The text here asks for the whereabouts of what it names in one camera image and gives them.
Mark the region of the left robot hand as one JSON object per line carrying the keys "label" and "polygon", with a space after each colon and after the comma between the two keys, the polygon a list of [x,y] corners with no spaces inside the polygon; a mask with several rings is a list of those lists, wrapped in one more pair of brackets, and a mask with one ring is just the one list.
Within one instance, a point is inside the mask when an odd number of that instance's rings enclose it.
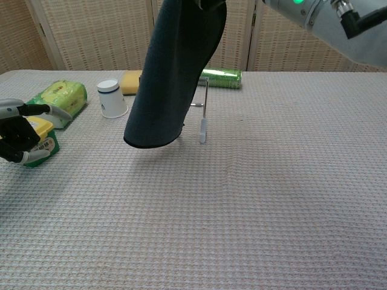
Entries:
{"label": "left robot hand", "polygon": [[41,114],[73,119],[54,105],[26,104],[15,98],[1,100],[1,158],[34,167],[59,150],[54,125],[39,118]]}

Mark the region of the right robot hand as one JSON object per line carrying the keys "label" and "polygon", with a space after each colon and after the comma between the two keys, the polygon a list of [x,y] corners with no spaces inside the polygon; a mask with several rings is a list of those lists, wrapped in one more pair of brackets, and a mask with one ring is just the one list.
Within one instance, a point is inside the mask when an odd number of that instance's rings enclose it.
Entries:
{"label": "right robot hand", "polygon": [[197,0],[197,6],[199,6],[202,10],[213,10],[219,7],[220,5],[223,5],[226,1],[225,0]]}

